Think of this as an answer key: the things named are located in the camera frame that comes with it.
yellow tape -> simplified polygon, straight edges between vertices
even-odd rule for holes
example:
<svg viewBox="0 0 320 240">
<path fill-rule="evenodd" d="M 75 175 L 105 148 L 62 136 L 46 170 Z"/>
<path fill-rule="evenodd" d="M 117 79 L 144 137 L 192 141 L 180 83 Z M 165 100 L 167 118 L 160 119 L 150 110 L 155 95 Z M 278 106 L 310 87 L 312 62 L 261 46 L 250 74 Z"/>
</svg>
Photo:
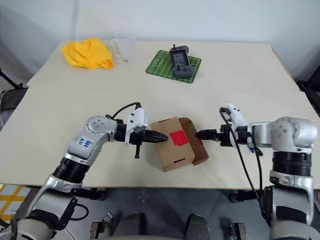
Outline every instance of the yellow tape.
<svg viewBox="0 0 320 240">
<path fill-rule="evenodd" d="M 2 184 L 2 185 L 0 186 L 0 193 L 2 193 L 2 191 L 5 189 L 5 187 L 6 187 L 5 184 Z"/>
<path fill-rule="evenodd" d="M 6 221 L 6 222 L 7 222 L 7 221 L 10 221 L 13 216 L 14 216 L 14 214 L 2 215 L 2 216 L 1 216 L 1 219 L 2 219 L 3 221 Z"/>
<path fill-rule="evenodd" d="M 10 201 L 11 195 L 0 195 L 0 201 Z M 12 202 L 23 202 L 26 199 L 25 196 L 15 196 Z"/>
<path fill-rule="evenodd" d="M 10 204 L 14 201 L 15 197 L 20 193 L 22 186 L 18 186 L 14 193 L 10 196 L 9 200 L 4 204 L 4 206 L 0 210 L 0 217 L 2 218 L 2 215 L 6 212 Z"/>
</svg>

black cable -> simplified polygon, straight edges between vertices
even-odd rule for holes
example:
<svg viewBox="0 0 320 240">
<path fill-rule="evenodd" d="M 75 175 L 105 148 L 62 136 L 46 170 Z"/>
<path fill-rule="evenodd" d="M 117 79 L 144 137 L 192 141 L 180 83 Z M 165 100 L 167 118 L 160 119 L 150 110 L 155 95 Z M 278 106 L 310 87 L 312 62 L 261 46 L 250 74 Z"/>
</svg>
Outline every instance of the black cable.
<svg viewBox="0 0 320 240">
<path fill-rule="evenodd" d="M 4 228 L 7 228 L 7 227 L 9 227 L 10 226 L 10 224 L 9 223 L 6 223 L 5 221 L 3 221 L 1 218 L 0 218 L 0 225 L 2 226 L 2 227 L 4 227 Z"/>
<path fill-rule="evenodd" d="M 11 224 L 11 236 L 10 236 L 10 240 L 16 240 L 18 237 L 18 225 L 17 225 L 17 217 L 16 215 L 14 215 L 11 220 L 10 220 L 10 224 Z"/>
<path fill-rule="evenodd" d="M 122 108 L 120 108 L 118 111 L 116 111 L 116 113 L 113 115 L 113 116 L 110 116 L 110 115 L 105 115 L 108 119 L 115 119 L 115 117 L 118 115 L 118 113 L 120 113 L 121 111 L 123 111 L 124 109 L 126 109 L 126 108 L 128 108 L 128 107 L 131 107 L 131 106 L 134 106 L 134 105 L 136 105 L 136 106 L 140 106 L 141 107 L 141 104 L 140 104 L 140 102 L 133 102 L 133 103 L 130 103 L 130 104 L 128 104 L 128 105 L 125 105 L 124 107 L 122 107 Z"/>
<path fill-rule="evenodd" d="M 71 221 L 81 221 L 89 215 L 89 209 L 85 205 L 77 203 L 76 206 L 83 208 L 85 210 L 85 215 L 79 218 L 70 218 Z"/>
<path fill-rule="evenodd" d="M 258 169 L 259 169 L 259 200 L 261 201 L 261 197 L 262 197 L 262 192 L 263 192 L 263 183 L 262 183 L 262 168 L 261 168 L 261 163 L 260 163 L 260 157 L 258 154 L 258 148 L 257 148 L 257 144 L 256 144 L 256 140 L 254 135 L 249 132 L 249 136 L 252 139 L 252 143 L 254 146 L 254 152 L 255 152 L 255 157 L 256 157 L 256 161 L 258 163 Z"/>
<path fill-rule="evenodd" d="M 229 109 L 224 108 L 224 107 L 221 107 L 220 110 L 219 110 L 219 112 L 220 112 L 220 115 L 221 115 L 222 119 L 224 120 L 225 124 L 226 124 L 227 127 L 230 129 L 230 132 L 231 132 L 232 138 L 233 138 L 233 140 L 234 140 L 235 147 L 236 147 L 236 149 L 237 149 L 237 151 L 238 151 L 238 154 L 239 154 L 239 157 L 240 157 L 240 160 L 241 160 L 242 167 L 243 167 L 243 170 L 244 170 L 244 172 L 245 172 L 246 178 L 248 179 L 249 184 L 250 184 L 250 186 L 251 186 L 251 188 L 252 188 L 252 191 L 255 193 L 256 198 L 257 198 L 257 200 L 258 200 L 258 202 L 259 202 L 259 206 L 260 206 L 260 198 L 259 198 L 259 195 L 258 195 L 257 191 L 255 190 L 255 187 L 254 187 L 254 185 L 252 184 L 252 181 L 251 181 L 250 176 L 249 176 L 249 174 L 248 174 L 248 171 L 247 171 L 247 168 L 246 168 L 244 159 L 243 159 L 242 154 L 241 154 L 241 151 L 240 151 L 240 147 L 239 147 L 239 145 L 238 145 L 238 143 L 237 143 L 237 138 L 236 138 L 235 132 L 232 130 L 230 123 L 229 123 L 229 122 L 227 121 L 227 119 L 225 118 L 225 116 L 224 116 L 224 114 L 223 114 L 223 110 L 229 111 Z"/>
</svg>

green mat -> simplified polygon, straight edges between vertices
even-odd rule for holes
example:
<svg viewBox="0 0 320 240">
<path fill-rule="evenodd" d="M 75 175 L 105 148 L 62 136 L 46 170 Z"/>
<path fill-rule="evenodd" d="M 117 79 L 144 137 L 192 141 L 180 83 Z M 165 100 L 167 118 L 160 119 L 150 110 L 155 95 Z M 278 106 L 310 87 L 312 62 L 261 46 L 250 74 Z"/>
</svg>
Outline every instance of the green mat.
<svg viewBox="0 0 320 240">
<path fill-rule="evenodd" d="M 172 79 L 183 83 L 192 84 L 195 80 L 199 66 L 201 64 L 201 59 L 198 57 L 189 56 L 189 62 L 191 66 L 194 67 L 193 76 L 189 78 L 175 77 L 172 71 L 170 53 L 168 51 L 160 50 L 152 59 L 151 63 L 146 68 L 145 72 L 147 74 L 156 75 L 166 79 Z"/>
</svg>

white panel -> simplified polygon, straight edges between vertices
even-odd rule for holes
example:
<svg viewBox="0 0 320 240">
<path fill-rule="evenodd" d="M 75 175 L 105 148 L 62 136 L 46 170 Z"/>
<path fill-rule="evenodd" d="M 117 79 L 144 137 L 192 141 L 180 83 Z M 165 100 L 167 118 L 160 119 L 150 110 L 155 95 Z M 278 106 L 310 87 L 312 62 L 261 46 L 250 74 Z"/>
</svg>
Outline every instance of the white panel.
<svg viewBox="0 0 320 240">
<path fill-rule="evenodd" d="M 318 0 L 1 0 L 1 42 L 35 74 L 61 39 L 269 42 L 294 77 L 320 62 Z"/>
</svg>

box flap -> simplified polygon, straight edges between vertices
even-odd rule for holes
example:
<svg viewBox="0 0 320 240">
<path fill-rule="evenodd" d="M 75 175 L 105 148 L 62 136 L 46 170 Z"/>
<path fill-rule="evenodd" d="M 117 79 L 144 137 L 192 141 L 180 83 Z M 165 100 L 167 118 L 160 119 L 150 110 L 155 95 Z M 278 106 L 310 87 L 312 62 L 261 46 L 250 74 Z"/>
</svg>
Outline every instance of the box flap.
<svg viewBox="0 0 320 240">
<path fill-rule="evenodd" d="M 184 129 L 185 134 L 190 142 L 191 148 L 194 152 L 193 165 L 198 165 L 208 160 L 209 155 L 203 145 L 202 141 L 196 137 L 197 130 L 193 122 L 186 117 L 179 118 L 181 127 Z"/>
</svg>

